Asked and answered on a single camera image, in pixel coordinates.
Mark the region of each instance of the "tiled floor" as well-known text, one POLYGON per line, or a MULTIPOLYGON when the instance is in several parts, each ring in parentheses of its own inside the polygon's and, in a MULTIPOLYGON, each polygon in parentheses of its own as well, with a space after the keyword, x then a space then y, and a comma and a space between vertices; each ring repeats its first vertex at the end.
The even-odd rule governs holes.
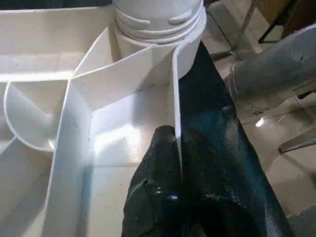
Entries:
MULTIPOLYGON (((212 17, 208 16, 202 36, 210 54, 231 47, 249 6, 250 0, 221 0, 211 5, 209 12, 212 17)), ((214 61, 222 78, 228 75, 231 66, 240 58, 252 57, 271 46, 259 45, 257 42, 268 27, 260 11, 255 10, 242 40, 241 50, 230 57, 214 61)), ((282 27, 276 27, 266 40, 280 39, 281 32, 282 27)), ((297 213, 316 204, 316 145, 282 155, 278 151, 283 142, 316 127, 316 93, 303 100, 290 98, 264 115, 244 119, 241 123, 285 214, 297 213), (264 118, 264 122, 256 126, 260 118, 264 118)))

